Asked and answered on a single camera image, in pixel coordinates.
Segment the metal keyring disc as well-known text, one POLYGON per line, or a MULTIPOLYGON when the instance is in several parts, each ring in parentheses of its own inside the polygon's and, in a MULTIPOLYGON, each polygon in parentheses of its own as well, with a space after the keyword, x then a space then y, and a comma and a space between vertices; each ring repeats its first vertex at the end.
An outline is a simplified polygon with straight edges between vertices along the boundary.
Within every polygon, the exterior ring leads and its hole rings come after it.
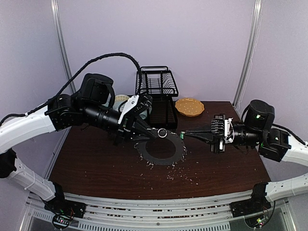
POLYGON ((171 166, 184 158, 186 147, 176 133, 165 128, 152 130, 156 135, 154 140, 141 141, 135 145, 142 159, 152 165, 171 166))

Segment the black wire dish rack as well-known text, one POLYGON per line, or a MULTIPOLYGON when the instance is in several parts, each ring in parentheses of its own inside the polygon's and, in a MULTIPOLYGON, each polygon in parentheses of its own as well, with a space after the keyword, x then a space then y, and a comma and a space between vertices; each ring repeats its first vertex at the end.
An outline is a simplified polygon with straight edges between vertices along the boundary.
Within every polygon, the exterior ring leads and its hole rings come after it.
POLYGON ((142 66, 141 76, 136 74, 135 93, 147 94, 153 99, 144 119, 151 127, 177 129, 178 118, 173 99, 178 97, 179 91, 167 66, 142 66))

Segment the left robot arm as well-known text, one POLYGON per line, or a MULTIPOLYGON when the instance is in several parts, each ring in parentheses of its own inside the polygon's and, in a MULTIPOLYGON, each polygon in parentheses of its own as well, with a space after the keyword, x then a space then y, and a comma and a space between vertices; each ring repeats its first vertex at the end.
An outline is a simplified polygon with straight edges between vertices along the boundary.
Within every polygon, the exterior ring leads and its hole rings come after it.
POLYGON ((101 74, 86 74, 74 94, 60 94, 35 112, 16 115, 0 127, 0 176, 16 181, 38 195, 59 214, 69 210, 62 187, 45 180, 28 168, 13 147, 33 137, 87 124, 115 134, 115 144, 157 138, 157 132, 141 119, 142 111, 152 104, 147 95, 134 95, 124 109, 113 109, 113 80, 101 74))

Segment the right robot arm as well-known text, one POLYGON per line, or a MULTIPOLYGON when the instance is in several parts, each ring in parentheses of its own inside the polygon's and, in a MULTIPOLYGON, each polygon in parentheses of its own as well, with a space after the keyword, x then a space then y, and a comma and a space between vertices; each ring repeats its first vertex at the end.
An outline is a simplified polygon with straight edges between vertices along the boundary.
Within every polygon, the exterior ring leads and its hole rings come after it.
MULTIPOLYGON (((242 121, 234 122, 224 114, 214 116, 210 125, 180 133, 180 138, 192 137, 210 145, 213 153, 222 153, 227 145, 235 148, 256 148, 264 158, 276 162, 308 165, 308 143, 290 129, 274 123, 275 109, 261 100, 252 100, 245 108, 242 121)), ((258 183, 253 187, 247 209, 257 212, 265 202, 307 193, 308 175, 276 182, 258 183)))

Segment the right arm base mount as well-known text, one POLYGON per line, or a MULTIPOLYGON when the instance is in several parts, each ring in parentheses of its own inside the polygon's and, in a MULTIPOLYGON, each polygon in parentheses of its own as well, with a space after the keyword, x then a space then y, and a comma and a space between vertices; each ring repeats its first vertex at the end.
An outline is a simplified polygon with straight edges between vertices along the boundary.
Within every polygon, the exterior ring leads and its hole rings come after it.
POLYGON ((230 203, 231 213, 234 218, 262 212, 264 208, 271 208, 271 203, 265 198, 250 198, 230 203))

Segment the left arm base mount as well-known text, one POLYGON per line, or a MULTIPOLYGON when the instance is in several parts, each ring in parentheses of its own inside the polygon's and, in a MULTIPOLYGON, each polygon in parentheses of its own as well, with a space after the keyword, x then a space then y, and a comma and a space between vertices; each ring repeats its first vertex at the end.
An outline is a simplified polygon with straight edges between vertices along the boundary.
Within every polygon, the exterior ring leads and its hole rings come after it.
POLYGON ((71 200, 44 201, 44 208, 56 215, 63 215, 69 218, 83 218, 86 210, 86 204, 71 200))

